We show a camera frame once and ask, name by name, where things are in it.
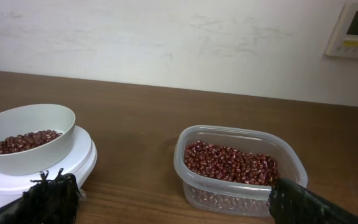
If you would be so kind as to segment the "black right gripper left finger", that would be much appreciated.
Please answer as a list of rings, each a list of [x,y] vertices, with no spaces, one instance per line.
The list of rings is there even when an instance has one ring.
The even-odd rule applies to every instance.
[[[0,224],[74,224],[80,190],[74,174],[60,169],[56,178],[40,172],[40,179],[21,198],[0,208]]]

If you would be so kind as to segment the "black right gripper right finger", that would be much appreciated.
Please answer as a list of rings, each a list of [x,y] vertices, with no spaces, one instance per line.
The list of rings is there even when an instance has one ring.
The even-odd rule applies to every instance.
[[[275,224],[358,224],[358,216],[286,178],[272,186],[268,206]]]

